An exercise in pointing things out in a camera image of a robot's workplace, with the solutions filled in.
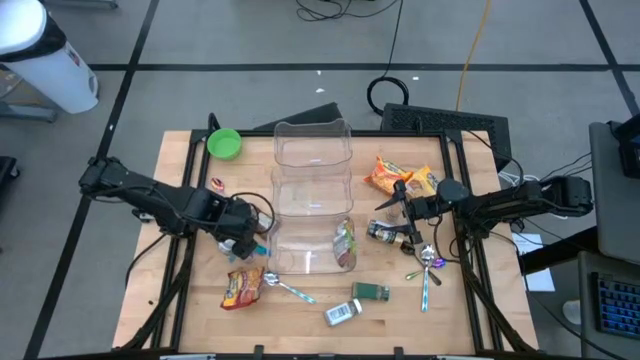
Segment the orange snack bag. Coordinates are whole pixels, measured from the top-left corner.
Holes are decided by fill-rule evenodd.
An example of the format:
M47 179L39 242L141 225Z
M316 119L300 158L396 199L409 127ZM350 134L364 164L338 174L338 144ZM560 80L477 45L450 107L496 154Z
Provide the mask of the orange snack bag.
M258 301L263 274L264 267L230 272L229 286L220 307L225 310L234 310Z
M383 191L387 195L393 194L393 184L396 181L402 180L407 182L407 180L409 180L413 175L413 172L404 171L398 165L391 161L383 160L380 156L376 156L376 159L376 167L371 172L371 175L364 178L364 181Z

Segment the paper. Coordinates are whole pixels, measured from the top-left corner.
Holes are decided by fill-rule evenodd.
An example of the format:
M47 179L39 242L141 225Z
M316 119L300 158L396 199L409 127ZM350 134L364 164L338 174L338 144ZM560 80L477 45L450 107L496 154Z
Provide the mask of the paper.
M520 255L524 255L528 252L540 249L542 247L542 245L537 245L542 244L542 239L538 234L513 233L513 241L516 243L516 246L518 247L518 253ZM553 278L551 278L551 270L549 269L544 269L538 271L537 273L527 275L527 283L529 284L530 291L556 291L555 286L553 286Z

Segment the green plastic cup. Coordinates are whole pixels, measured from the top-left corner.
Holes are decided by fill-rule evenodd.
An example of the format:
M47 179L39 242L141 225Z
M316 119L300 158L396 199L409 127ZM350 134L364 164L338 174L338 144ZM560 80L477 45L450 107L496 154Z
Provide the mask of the green plastic cup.
M207 140L207 150L221 160L232 160L242 149L242 138L233 129L216 130Z

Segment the wooden tabletop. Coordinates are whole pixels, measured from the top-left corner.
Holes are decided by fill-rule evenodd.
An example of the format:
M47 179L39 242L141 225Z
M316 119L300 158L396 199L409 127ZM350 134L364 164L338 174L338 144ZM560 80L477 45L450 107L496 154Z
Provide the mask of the wooden tabletop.
M174 186L180 185L189 136L190 133L184 131L164 134L155 179ZM499 182L491 151L470 134L465 134L463 138L473 193L498 190ZM193 186L198 176L202 147L196 155ZM333 275L281 276L283 282L314 297L318 301L315 305L303 302L284 288L265 285L257 303L248 308L225 311L220 308L220 302L228 284L227 273L243 265L247 268L263 265L266 261L258 258L251 265L240 261L230 263L218 251L214 239L200 231L184 316L181 352L251 353L254 345L261 344L267 353L390 354L396 346L402 346L406 354L474 353L459 266L450 263L443 269L435 270L442 280L442 286L430 287L429 311L422 313L420 277L411 281L404 278L407 273L419 269L417 262L397 248L366 236L367 221L385 217L383 211L376 213L373 209L388 199L385 194L362 181L375 166L376 155L406 170L429 165L435 175L442 179L445 174L438 140L354 137L352 147L351 189L355 203L350 215L356 226L358 258L355 269ZM458 174L452 145L450 150L454 170ZM244 139L242 154L235 160L224 162L212 159L207 177L220 178L227 194L253 191L271 199L271 170L274 166L273 139L251 137ZM254 199L246 200L263 207ZM419 228L425 241L432 242L432 228L424 223ZM504 224L498 225L494 231L511 237L508 226ZM136 253L157 236L155 224L143 224ZM450 256L448 248L453 238L451 216L446 215L438 231L438 243L444 256ZM484 240L484 244L497 306L522 338L537 347L513 245L495 235ZM114 346L130 340L157 303L168 248L167 240L145 255L132 271ZM386 303L363 300L364 311L361 315L336 327L327 326L324 312L350 300L354 281L390 286L391 300ZM491 348L486 313L482 304L479 301L477 303L484 346ZM167 311L168 326L165 326L167 330L163 334L163 345L169 342L174 311L174 306Z

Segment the black keyboard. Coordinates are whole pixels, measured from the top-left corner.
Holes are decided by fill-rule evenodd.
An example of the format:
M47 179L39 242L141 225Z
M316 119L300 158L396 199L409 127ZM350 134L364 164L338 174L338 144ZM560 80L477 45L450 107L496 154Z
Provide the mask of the black keyboard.
M640 339L640 285L591 273L596 329Z

